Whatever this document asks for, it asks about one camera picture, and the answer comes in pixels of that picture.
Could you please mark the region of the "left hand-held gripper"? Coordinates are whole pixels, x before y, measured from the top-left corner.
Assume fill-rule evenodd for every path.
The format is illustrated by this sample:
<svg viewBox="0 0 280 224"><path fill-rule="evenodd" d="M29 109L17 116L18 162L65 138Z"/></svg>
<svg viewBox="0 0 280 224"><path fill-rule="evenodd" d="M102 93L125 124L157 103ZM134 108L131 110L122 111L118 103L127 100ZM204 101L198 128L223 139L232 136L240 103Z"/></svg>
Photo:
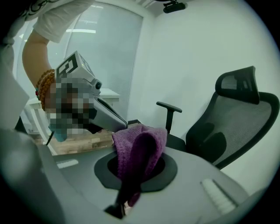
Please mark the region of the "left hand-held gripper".
<svg viewBox="0 0 280 224"><path fill-rule="evenodd" d="M83 130L96 133L103 128L115 133L128 128L127 121L98 98L101 87L102 82L77 51L55 69L55 81L46 95L46 112L57 141L64 142Z"/></svg>

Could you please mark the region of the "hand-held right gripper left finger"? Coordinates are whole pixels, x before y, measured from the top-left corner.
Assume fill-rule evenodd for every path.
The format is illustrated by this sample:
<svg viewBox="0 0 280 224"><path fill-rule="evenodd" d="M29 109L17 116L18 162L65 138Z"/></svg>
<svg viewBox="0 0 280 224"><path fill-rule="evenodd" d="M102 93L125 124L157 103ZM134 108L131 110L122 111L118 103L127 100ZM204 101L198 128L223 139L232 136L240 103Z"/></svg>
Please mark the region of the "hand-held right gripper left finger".
<svg viewBox="0 0 280 224"><path fill-rule="evenodd" d="M112 149L52 156L47 146L40 147L42 169L62 209L63 224L123 224L104 212L113 204L117 190L105 188L94 167Z"/></svg>

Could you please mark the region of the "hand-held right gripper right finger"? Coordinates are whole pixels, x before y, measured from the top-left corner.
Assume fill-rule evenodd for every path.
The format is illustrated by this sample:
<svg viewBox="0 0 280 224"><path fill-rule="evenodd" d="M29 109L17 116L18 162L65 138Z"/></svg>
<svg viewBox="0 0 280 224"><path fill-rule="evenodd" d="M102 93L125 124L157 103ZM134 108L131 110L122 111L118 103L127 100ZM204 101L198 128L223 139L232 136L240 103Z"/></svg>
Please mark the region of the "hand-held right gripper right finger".
<svg viewBox="0 0 280 224"><path fill-rule="evenodd" d="M161 173L141 185L129 224L205 224L236 209L248 193L206 160L166 148Z"/></svg>

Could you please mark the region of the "purple knitted cloth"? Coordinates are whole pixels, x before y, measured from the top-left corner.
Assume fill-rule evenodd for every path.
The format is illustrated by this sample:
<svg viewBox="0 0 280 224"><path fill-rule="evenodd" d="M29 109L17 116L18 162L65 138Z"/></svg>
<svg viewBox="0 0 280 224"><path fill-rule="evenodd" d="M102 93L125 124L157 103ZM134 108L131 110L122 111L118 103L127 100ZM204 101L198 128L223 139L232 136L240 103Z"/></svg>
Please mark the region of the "purple knitted cloth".
<svg viewBox="0 0 280 224"><path fill-rule="evenodd" d="M118 155L118 178L132 190L126 202L133 207L140 197L135 187L148 180L167 141L167 130L134 125L112 134Z"/></svg>

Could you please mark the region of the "black chair armrest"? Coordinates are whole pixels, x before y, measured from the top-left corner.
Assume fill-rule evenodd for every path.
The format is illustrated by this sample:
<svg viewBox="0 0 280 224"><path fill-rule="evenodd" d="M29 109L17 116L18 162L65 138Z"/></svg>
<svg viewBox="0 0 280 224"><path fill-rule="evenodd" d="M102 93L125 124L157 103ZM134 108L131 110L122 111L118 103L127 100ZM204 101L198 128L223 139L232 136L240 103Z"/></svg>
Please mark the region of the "black chair armrest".
<svg viewBox="0 0 280 224"><path fill-rule="evenodd" d="M163 103L163 102L160 102L160 101L156 102L156 105L167 109L167 117L166 117L165 128L166 128L167 132L170 133L171 127L172 127L174 112L182 113L182 110L178 107L175 107L173 105Z"/></svg>

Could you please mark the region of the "person's left forearm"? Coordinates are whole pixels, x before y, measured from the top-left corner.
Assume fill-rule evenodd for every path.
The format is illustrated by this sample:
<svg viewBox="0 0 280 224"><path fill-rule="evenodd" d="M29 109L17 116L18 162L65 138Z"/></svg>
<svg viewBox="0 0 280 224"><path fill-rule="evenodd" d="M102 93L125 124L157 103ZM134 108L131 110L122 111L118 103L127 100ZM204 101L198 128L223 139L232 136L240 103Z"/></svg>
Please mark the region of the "person's left forearm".
<svg viewBox="0 0 280 224"><path fill-rule="evenodd" d="M23 67L34 87L40 77L51 69L48 59L48 43L48 39L33 30L23 48Z"/></svg>

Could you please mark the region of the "black mesh office chair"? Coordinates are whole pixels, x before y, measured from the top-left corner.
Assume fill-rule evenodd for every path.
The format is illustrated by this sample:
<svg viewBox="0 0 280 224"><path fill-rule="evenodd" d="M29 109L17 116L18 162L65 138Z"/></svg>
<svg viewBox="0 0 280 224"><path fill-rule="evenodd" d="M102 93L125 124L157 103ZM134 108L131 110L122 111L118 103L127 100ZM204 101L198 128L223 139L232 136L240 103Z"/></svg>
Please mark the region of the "black mesh office chair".
<svg viewBox="0 0 280 224"><path fill-rule="evenodd" d="M255 67L220 75L214 94L184 140L171 134L166 146L197 155L222 169L255 146L270 130L280 112L280 101L260 92Z"/></svg>

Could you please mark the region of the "person's grey printed shirt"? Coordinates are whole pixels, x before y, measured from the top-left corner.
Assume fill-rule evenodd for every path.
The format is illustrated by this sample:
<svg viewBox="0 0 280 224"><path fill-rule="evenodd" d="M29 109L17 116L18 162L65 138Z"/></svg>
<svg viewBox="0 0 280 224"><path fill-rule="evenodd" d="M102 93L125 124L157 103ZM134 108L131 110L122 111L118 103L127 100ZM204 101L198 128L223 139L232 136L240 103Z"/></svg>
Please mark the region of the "person's grey printed shirt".
<svg viewBox="0 0 280 224"><path fill-rule="evenodd" d="M28 94L13 75L14 39L25 22L36 19L33 30L59 43L64 32L96 0L0 0L0 129L14 129Z"/></svg>

